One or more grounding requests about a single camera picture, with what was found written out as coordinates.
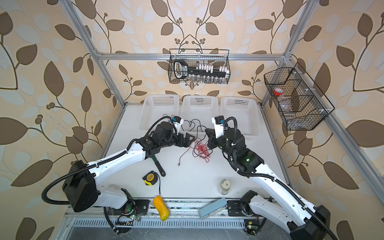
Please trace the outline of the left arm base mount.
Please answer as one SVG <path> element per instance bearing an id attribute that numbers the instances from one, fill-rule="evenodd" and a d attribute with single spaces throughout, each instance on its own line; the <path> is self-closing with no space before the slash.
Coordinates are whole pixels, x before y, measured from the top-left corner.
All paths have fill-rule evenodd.
<path id="1" fill-rule="evenodd" d="M 127 217 L 133 221 L 141 221 L 141 216 L 148 212 L 150 201 L 135 200 L 132 195 L 124 188 L 117 192 L 107 191 L 107 200 L 103 205 L 105 219 L 116 235 L 122 234 L 123 229 L 119 228 L 122 224 L 120 219 Z"/>

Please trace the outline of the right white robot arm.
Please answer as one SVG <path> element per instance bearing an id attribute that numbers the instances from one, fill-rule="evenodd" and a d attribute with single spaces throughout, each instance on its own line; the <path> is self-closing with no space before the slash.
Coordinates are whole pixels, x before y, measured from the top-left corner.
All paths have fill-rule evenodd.
<path id="1" fill-rule="evenodd" d="M 337 236 L 330 229 L 330 211 L 315 206 L 284 183 L 255 152 L 247 148 L 235 117 L 212 118 L 214 128 L 206 129 L 208 148 L 221 150 L 231 168 L 262 187 L 276 201 L 266 201 L 255 191 L 241 198 L 245 215 L 261 215 L 290 234 L 293 240 L 322 240 Z"/>

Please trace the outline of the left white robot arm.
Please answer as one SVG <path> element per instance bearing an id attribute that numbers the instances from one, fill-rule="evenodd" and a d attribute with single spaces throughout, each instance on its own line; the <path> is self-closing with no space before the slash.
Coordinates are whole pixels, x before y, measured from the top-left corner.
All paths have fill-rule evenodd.
<path id="1" fill-rule="evenodd" d="M 131 199 L 129 192 L 124 188 L 108 190 L 104 181 L 130 165 L 151 158 L 162 148 L 190 147 L 196 138 L 179 132 L 183 122 L 178 116 L 161 117 L 143 137 L 131 140 L 127 148 L 87 164 L 75 162 L 68 174 L 43 190 L 42 200 L 51 205 L 71 205 L 76 213 L 90 207 L 126 208 Z"/>

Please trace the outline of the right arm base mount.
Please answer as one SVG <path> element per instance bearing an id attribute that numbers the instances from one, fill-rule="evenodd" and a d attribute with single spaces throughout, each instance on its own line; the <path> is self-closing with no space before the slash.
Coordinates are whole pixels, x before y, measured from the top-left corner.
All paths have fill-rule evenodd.
<path id="1" fill-rule="evenodd" d="M 250 217 L 249 220 L 244 220 L 244 231 L 249 236 L 256 236 L 267 219 L 261 215 L 255 214 L 250 207 L 251 199 L 259 197 L 255 191 L 248 191 L 239 200 L 227 200 L 227 209 L 230 217 Z"/>

